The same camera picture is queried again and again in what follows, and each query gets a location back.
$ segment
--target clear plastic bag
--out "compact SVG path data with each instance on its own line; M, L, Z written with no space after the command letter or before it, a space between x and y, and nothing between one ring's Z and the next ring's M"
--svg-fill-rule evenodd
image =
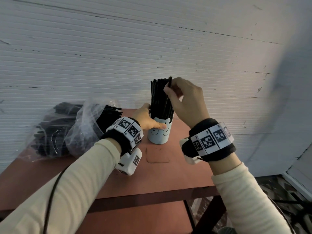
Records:
M103 131L96 120L105 106L119 107L117 100L110 98L88 98L78 111L76 123L69 130L65 143L71 155L80 157L87 152L95 142L99 141Z
M54 106L33 127L15 154L28 161L69 154L80 157L103 135L96 120L106 105L119 106L117 100L108 97L90 97L85 102L62 102Z

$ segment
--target reddish brown tabletop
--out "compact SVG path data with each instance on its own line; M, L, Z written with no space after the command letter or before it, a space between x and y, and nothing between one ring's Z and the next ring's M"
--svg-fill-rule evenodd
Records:
M131 116L133 110L123 112ZM188 131L189 127L175 117L167 143L152 144L144 133L139 145L143 155L135 173L126 176L114 170L89 212L216 195L208 163L189 165L184 160L179 140L187 137ZM15 159L0 174L0 211L15 209L74 161L73 157L37 162Z

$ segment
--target left hand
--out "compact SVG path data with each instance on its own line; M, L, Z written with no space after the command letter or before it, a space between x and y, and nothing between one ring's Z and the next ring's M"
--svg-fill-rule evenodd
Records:
M150 118L149 108L150 105L148 103L145 103L141 108L139 108L132 114L132 118L136 119L140 123L142 130L149 130L152 128L166 129L166 124L156 122L154 119Z

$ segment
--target forearm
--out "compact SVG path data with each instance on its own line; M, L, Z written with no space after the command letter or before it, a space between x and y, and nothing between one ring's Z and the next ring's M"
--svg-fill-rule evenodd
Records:
M235 153L209 164L237 233L291 233L284 217Z
M48 233L76 232L97 193L119 162L120 153L112 142L97 142L64 172L53 196ZM0 232L41 233L47 202L57 176L3 220Z

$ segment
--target wristband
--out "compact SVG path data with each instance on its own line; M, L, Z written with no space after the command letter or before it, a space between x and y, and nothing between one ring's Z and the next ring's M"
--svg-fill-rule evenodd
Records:
M133 118L122 117L116 120L106 130L101 139L112 138L121 146L121 155L132 154L143 138L140 124Z
M189 140L182 145L184 155L202 157L206 162L218 161L236 151L233 136L226 125L208 118L198 123L189 132Z

